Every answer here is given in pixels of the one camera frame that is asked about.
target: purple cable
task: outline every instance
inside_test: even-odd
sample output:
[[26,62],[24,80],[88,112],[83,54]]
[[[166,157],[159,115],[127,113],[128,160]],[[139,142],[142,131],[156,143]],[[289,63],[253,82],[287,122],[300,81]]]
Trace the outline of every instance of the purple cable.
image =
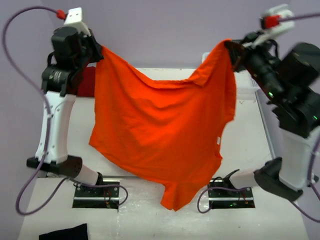
[[315,219],[314,217],[310,216],[309,214],[307,214],[304,210],[302,210],[297,204],[295,204],[294,202],[292,202],[292,205],[295,206],[296,209],[298,209],[303,215],[305,215],[308,219],[310,219],[311,221],[314,221],[315,223],[320,224],[320,219]]
[[[27,216],[27,215],[31,215],[34,214],[36,212],[38,212],[39,210],[41,210],[44,206],[46,206],[50,200],[54,197],[54,195],[56,194],[56,192],[58,191],[58,189],[60,188],[60,186],[62,185],[62,183],[64,183],[64,181],[66,181],[68,178],[65,177],[63,178],[59,184],[56,186],[56,188],[54,189],[54,191],[52,192],[52,194],[49,196],[49,198],[38,208],[29,211],[29,212],[23,212],[20,209],[20,201],[22,198],[22,195],[24,194],[26,188],[29,186],[29,184],[32,182],[32,180],[37,176],[38,172],[40,171],[44,161],[45,161],[45,153],[48,151],[48,143],[49,143],[49,137],[50,137],[50,126],[51,126],[51,109],[50,109],[50,104],[49,101],[47,99],[47,97],[44,95],[43,91],[41,90],[41,88],[39,88],[34,81],[32,81],[22,70],[21,68],[18,67],[17,63],[13,60],[13,58],[11,57],[9,50],[8,50],[8,46],[7,46],[7,40],[6,40],[6,36],[7,36],[7,31],[8,31],[8,27],[10,25],[10,23],[20,14],[23,14],[27,11],[31,11],[31,10],[38,10],[38,9],[42,9],[42,10],[47,10],[50,11],[52,13],[57,14],[58,12],[52,8],[49,7],[45,7],[45,6],[31,6],[31,7],[26,7],[18,12],[16,12],[14,15],[12,15],[5,23],[3,30],[2,30],[2,47],[4,49],[4,53],[8,59],[8,61],[10,62],[10,64],[12,65],[12,67],[41,95],[44,104],[45,104],[45,109],[48,115],[48,119],[47,119],[47,124],[46,124],[46,134],[45,134],[45,140],[44,140],[44,145],[43,145],[43,156],[41,158],[41,161],[39,162],[38,167],[36,168],[36,170],[34,171],[34,173],[31,175],[31,177],[26,181],[26,183],[23,185],[23,187],[21,188],[20,192],[18,193],[18,196],[16,198],[15,201],[15,210],[18,214],[22,215],[22,216]],[[113,184],[113,185],[88,185],[88,184],[83,184],[86,187],[90,187],[90,188],[109,188],[109,187],[118,187],[118,188],[122,188],[124,189],[125,193],[126,193],[126,197],[124,199],[123,202],[121,202],[119,204],[122,205],[125,203],[125,201],[128,199],[128,191],[125,187],[118,185],[118,184]]]
[[278,21],[279,21],[279,23],[283,23],[283,22],[288,22],[288,21],[293,21],[293,20],[303,20],[303,19],[310,19],[310,18],[316,18],[316,17],[320,17],[320,12],[280,18]]

